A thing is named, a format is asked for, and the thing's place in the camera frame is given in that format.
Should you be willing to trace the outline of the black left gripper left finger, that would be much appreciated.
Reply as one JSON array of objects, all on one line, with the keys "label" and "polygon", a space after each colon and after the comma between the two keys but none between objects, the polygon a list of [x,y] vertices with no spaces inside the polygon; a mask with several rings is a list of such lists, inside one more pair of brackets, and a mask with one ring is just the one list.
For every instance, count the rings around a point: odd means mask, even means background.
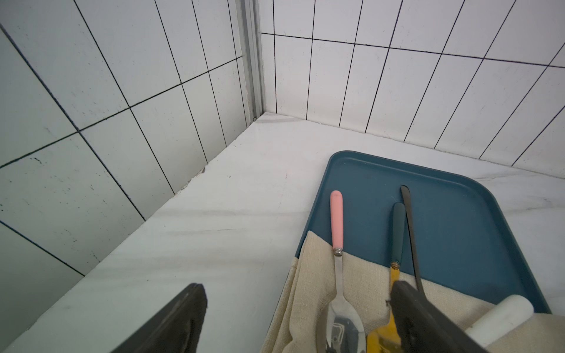
[{"label": "black left gripper left finger", "polygon": [[202,284],[191,283],[114,352],[195,352],[207,310]]}]

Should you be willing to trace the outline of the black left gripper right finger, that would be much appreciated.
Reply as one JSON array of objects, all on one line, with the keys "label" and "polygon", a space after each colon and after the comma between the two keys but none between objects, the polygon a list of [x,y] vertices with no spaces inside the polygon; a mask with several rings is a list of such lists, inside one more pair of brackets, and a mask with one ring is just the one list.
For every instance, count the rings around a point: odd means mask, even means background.
[{"label": "black left gripper right finger", "polygon": [[406,281],[391,289],[391,309],[404,352],[485,352]]}]

